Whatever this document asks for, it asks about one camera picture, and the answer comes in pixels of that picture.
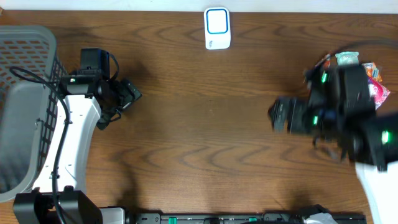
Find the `teal snack packet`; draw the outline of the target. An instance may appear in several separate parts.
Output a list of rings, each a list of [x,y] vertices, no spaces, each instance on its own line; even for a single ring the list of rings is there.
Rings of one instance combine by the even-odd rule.
[[[358,52],[341,52],[335,55],[337,64],[339,66],[358,65]]]

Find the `purple red snack packet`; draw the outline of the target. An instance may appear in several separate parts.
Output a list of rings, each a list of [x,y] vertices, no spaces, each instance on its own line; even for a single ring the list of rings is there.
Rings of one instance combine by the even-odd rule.
[[[378,109],[387,99],[390,91],[379,82],[368,78],[369,94],[374,98],[375,107]]]

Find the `small orange snack packet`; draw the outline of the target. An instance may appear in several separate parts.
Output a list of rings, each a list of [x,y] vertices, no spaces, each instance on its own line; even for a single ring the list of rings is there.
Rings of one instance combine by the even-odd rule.
[[[363,63],[362,66],[365,68],[366,74],[369,78],[377,82],[382,82],[381,74],[374,62]]]

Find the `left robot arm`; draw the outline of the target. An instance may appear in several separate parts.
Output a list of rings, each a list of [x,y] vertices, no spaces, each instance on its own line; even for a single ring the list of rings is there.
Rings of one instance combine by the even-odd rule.
[[[49,153],[33,188],[16,195],[19,223],[130,223],[124,207],[97,207],[86,195],[86,163],[96,128],[121,118],[141,92],[127,79],[68,75],[55,93],[58,115]]]

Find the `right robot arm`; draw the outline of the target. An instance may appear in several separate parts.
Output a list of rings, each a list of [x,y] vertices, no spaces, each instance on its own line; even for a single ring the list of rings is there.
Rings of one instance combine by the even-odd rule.
[[[308,99],[280,96],[269,108],[273,130],[311,136],[315,149],[348,159],[374,223],[397,223],[397,113],[377,115],[362,65],[316,67],[305,81]]]

